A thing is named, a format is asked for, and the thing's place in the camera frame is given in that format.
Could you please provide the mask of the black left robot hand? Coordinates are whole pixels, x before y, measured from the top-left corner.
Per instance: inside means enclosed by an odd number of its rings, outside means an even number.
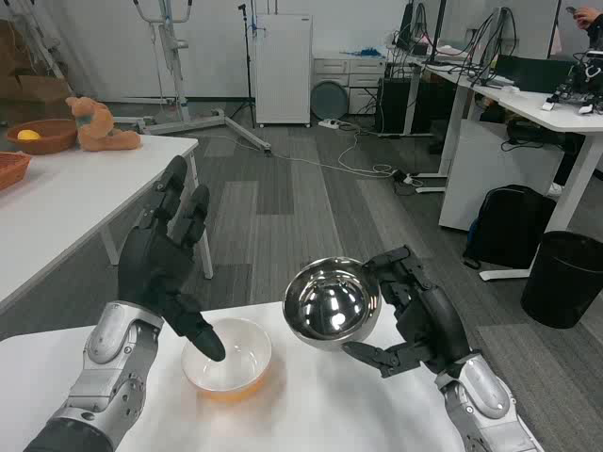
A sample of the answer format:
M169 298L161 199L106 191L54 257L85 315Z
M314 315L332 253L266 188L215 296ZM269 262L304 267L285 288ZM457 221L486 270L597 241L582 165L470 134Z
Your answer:
M225 359L222 341L201 314L201 303L183 292L194 268L194 248L205 233L209 189L197 186L181 200L187 161L175 156L155 182L142 218L126 237L118 264L118 299L136 304L214 362Z

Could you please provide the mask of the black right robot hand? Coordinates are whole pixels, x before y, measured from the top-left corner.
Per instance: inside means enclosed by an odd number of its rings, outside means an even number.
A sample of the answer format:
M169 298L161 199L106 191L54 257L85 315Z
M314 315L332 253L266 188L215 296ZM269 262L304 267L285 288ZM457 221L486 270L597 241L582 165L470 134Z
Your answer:
M425 364L434 374L460 377L472 354L463 322L444 290L431 282L410 247L388 251L363 264L378 283L384 301L395 309L402 344L382 349L348 342L343 351L378 369L386 379Z

